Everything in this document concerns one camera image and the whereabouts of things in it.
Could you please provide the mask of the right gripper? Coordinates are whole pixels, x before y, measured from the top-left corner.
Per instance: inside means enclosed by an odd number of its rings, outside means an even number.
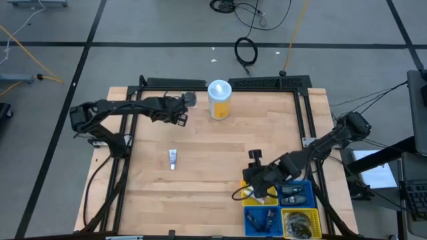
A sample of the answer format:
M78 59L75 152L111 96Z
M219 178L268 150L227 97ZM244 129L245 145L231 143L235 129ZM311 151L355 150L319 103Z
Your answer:
M267 197L268 189L284 180L284 173L275 163L260 166L250 163L242 173L244 181L253 187L255 197Z

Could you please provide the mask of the clear bag with black pad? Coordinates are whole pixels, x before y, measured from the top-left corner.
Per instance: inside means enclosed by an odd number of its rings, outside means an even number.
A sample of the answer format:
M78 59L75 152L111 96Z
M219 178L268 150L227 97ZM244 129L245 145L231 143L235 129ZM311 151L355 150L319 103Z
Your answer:
M296 239L310 239L311 237L311 229L306 225L298 224L298 237Z
M187 108L195 107L197 105L197 95L194 91L188 91L181 94L184 105Z
M298 237L298 224L295 221L286 221L284 231L286 238L295 239Z
M311 229L311 221L310 218L300 212L290 213L286 217L285 226L288 231L293 229Z

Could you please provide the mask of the dark grey travel razor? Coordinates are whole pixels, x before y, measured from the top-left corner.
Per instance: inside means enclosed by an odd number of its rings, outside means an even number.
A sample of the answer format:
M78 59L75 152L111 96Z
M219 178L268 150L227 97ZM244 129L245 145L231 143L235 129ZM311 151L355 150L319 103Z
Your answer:
M284 195L295 195L305 191L305 187L303 185L286 185L281 187L281 190Z
M306 202L306 198L302 195L294 195L280 199L280 204L283 206L301 205Z

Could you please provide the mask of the dark blue printed tube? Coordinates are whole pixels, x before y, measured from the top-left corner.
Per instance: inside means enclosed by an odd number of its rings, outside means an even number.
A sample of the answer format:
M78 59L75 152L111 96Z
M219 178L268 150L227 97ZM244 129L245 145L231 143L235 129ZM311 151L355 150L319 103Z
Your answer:
M266 233L270 232L270 229L273 225L275 215L276 215L276 212L274 210L270 209L268 211L268 214L266 215L266 224L264 226L264 230Z
M246 214L246 219L249 221L250 225L256 232L260 232L262 230L262 226L258 223L258 221L251 213Z

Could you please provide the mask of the yellow plastic basket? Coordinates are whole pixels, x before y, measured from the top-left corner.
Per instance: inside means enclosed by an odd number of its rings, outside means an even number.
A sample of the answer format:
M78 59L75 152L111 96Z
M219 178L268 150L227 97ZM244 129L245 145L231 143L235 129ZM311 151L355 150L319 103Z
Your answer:
M315 208L283 208L281 210L283 231L285 228L286 217L288 216L288 214L295 213L295 212L303 213L310 218L310 221L312 224L311 226L312 237L310 239L321 239L322 228L320 225L318 210ZM285 239L290 239L290 238L286 238L285 231L283 233L283 236ZM291 240L310 240L310 239L291 239Z
M246 188L248 187L246 182L241 180L240 184L242 187ZM244 198L244 200L242 201L242 205L243 206L276 206L278 205L278 192L276 190L275 187L270 187L268 189L268 196L267 197L262 197L265 199L265 204L264 205L260 205L259 203L256 203L255 201L252 201L250 199L249 196L247 196L243 190L240 191L241 193L241 198Z

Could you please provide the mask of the blue plastic basket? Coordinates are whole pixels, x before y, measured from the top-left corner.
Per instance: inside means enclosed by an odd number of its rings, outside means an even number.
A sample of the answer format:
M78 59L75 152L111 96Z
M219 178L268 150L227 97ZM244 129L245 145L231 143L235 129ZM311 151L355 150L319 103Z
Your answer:
M268 211L272 209L276 212L274 217L273 225L269 233L266 233L264 226L266 224L266 215ZM253 227L250 225L249 221L246 219L246 214L251 213L258 223L262 226L260 232L256 232ZM244 234L246 237L282 237L283 236L283 227L282 227L282 218L280 216L279 207L268 207L268 206L245 206L244 207Z
M280 204L280 199L284 198L284 197L290 197L290 196L294 196L294 195L284 195L282 193L281 187L286 186L286 185L303 185L305 187L305 191L300 192L298 194L295 195L302 195L306 198L306 202L301 204L301 205L291 205L291 206L283 206ZM291 181L283 186L279 186L278 187L278 201L279 201L279 205L281 207L295 207L295 208L314 208L316 206L315 203L315 197L314 197L314 193L312 190L312 185L309 181Z

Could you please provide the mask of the white yellow wipes canister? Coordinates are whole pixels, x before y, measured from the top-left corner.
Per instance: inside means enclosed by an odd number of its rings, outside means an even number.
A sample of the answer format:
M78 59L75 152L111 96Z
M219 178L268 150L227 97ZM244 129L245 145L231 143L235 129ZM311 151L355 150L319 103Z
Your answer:
M222 79L212 81L208 88L209 115L216 120L222 120L230 114L232 96L231 85Z

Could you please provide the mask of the black perforated box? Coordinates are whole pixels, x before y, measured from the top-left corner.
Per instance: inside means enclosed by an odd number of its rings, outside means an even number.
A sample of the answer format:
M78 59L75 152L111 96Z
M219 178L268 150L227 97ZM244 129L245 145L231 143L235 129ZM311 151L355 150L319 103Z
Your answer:
M229 79L228 83L232 87L241 88L312 88L312 83L308 75L233 78Z

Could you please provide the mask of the white paper sheet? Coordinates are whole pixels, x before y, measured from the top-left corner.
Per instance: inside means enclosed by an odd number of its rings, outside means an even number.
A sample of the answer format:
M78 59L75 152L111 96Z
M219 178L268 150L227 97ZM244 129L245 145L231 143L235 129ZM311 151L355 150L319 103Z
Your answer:
M376 152L378 152L378 150L352 150L352 157L354 161L358 161ZM392 174L391 168L387 163L361 172L359 176L365 184L370 186L371 189L397 187L396 180Z

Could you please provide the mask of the black desk beam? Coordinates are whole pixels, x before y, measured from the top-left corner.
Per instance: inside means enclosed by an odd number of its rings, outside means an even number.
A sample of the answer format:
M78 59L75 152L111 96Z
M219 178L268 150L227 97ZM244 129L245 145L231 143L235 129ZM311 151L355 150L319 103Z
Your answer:
M354 157L351 163L344 166L351 198L357 201L371 200L375 196L374 185L365 183L362 180L362 173L398 160L403 153L418 153L414 136L401 140L391 146L383 145L383 149L360 159Z

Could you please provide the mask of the grey floor foot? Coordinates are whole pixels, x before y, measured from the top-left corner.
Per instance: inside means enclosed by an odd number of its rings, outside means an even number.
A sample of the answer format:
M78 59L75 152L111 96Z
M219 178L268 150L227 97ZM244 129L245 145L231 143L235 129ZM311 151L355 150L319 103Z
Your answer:
M6 0L12 6L18 6L19 4L60 4L63 7L68 7L67 0Z
M25 82L33 84L35 81L34 76L28 74L0 74L0 83L12 83L12 82Z

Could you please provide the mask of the black keyboard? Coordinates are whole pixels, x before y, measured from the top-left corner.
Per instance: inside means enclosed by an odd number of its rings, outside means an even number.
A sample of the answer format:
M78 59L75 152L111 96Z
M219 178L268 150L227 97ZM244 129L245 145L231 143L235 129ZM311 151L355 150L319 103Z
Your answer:
M403 193L414 221L427 221L427 180L403 182Z

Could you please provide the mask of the black caster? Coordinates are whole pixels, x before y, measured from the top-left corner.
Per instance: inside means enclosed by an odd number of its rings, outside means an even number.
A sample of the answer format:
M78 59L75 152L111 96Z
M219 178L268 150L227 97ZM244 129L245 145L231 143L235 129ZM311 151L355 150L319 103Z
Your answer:
M0 120L10 119L13 116L11 105L8 103L0 103Z

